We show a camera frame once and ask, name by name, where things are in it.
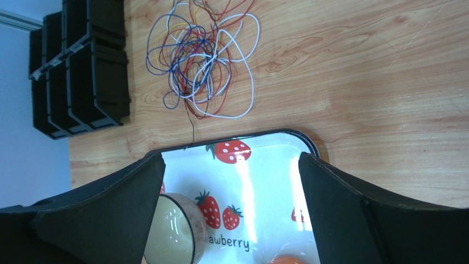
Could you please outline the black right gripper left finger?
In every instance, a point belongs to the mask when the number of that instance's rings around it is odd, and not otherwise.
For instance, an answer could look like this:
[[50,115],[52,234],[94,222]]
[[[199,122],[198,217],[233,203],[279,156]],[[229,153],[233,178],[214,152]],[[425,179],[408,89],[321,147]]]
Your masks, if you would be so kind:
[[141,263],[159,199],[160,153],[30,206],[1,209],[1,263]]

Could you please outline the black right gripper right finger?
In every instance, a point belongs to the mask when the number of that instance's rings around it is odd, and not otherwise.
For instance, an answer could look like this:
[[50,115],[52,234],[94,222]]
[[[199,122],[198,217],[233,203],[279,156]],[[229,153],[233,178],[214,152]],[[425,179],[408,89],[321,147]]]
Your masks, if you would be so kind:
[[310,153],[298,166],[321,263],[468,263],[468,209],[388,191]]

